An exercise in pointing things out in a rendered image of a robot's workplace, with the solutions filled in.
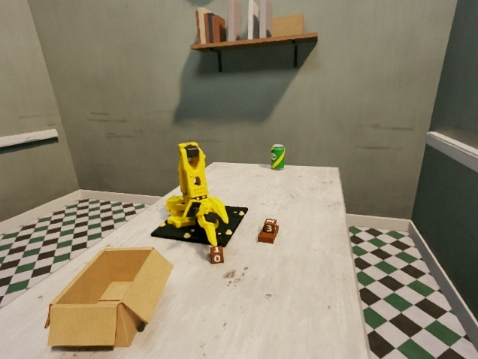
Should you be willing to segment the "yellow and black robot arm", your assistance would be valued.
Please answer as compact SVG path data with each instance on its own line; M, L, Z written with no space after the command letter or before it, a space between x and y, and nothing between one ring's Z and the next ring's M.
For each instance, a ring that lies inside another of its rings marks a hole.
M190 200L201 201L203 204L209 198L204 172L204 153L195 142L178 144L178 148L180 156L178 172L183 196L175 195L168 200L168 209L171 211L168 224L176 228L196 225L195 219L198 218L198 214L196 217L183 217ZM187 158L191 158L191 161L188 162Z

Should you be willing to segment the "green drink can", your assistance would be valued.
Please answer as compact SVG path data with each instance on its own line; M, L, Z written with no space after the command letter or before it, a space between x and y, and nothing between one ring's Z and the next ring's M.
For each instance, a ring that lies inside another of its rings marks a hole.
M285 148L282 144L275 144L271 148L271 167L274 170L284 168Z

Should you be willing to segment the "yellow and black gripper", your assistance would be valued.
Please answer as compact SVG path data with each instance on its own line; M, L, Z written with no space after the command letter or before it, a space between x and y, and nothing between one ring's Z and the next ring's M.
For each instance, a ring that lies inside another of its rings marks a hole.
M209 197L202 205L201 201L190 200L183 217L196 217L198 223L207 233L208 240L213 246L217 246L215 230L219 225L218 217L228 224L228 216L225 204L213 197Z

